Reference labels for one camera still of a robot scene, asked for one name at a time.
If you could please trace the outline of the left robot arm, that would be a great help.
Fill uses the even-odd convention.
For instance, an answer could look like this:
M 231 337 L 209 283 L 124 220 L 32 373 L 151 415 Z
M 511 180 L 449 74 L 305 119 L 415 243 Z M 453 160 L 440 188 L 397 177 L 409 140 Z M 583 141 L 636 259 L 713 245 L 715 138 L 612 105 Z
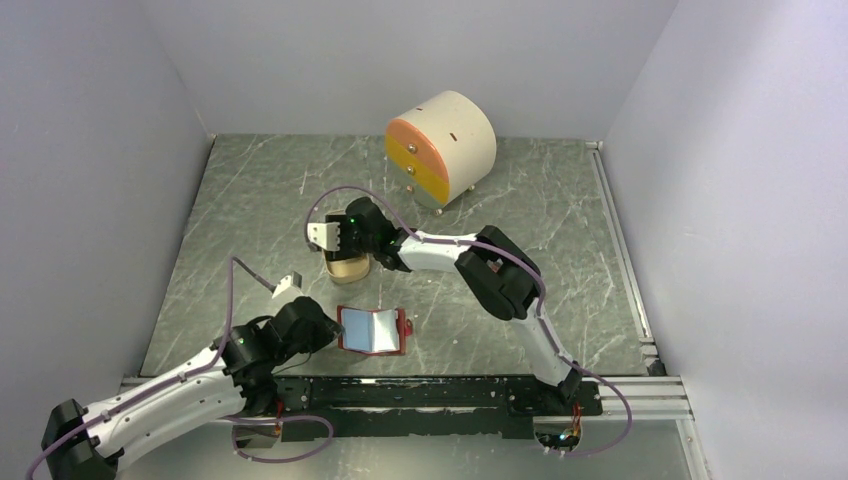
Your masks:
M 299 296 L 132 390 L 87 406 L 57 405 L 33 464 L 46 464 L 54 479 L 114 479 L 121 467 L 210 421 L 278 414 L 285 403 L 275 369 L 342 331 L 316 301 Z

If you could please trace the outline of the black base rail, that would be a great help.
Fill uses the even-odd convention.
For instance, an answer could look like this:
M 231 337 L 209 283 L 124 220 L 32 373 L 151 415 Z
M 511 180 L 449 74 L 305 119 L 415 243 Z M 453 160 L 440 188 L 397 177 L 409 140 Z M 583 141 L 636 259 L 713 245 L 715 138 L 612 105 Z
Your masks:
M 570 419 L 603 412 L 599 387 L 582 381 L 563 401 L 532 375 L 472 376 L 278 376 L 273 386 L 248 399 L 242 415 L 282 417 L 285 442 L 325 435 L 319 423 L 293 422 L 295 415 L 329 421 L 335 437 L 406 437 L 498 434 L 532 439 L 542 417 Z

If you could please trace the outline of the cream drawer cabinet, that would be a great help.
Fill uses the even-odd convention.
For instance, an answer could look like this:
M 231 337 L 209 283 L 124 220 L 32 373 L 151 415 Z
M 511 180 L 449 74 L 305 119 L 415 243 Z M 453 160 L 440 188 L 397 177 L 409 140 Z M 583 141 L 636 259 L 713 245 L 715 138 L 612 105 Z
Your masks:
M 391 119 L 385 151 L 420 205 L 441 210 L 487 176 L 496 160 L 491 122 L 469 98 L 446 90 Z

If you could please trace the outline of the beige oval tray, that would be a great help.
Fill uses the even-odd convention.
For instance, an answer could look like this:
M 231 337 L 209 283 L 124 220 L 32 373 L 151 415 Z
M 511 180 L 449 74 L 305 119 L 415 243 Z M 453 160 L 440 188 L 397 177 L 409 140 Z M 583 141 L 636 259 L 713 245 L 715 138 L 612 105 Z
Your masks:
M 324 261 L 330 279 L 336 284 L 349 284 L 365 278 L 371 269 L 370 257 L 350 249 L 352 228 L 343 210 L 330 211 L 326 222 L 339 224 L 338 249 L 325 251 Z

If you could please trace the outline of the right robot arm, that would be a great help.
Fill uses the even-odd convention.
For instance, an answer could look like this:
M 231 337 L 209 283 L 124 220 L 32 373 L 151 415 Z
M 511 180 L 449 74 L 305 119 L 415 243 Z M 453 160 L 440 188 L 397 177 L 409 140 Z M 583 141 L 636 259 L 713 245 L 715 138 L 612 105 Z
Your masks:
M 370 256 L 386 270 L 459 275 L 488 314 L 511 324 L 541 385 L 542 406 L 562 414 L 576 403 L 583 373 L 551 325 L 540 270 L 499 228 L 430 234 L 389 220 L 372 199 L 360 197 L 341 214 L 306 222 L 305 238 L 314 250 Z

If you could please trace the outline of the red leather card holder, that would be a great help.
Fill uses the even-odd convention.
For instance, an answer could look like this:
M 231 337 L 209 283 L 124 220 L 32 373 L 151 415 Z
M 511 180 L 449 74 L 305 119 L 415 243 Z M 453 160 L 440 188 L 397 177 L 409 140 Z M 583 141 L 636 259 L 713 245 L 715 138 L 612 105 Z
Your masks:
M 339 305 L 337 322 L 342 327 L 338 347 L 366 356 L 404 355 L 407 338 L 413 334 L 412 322 L 401 308 L 363 310 Z

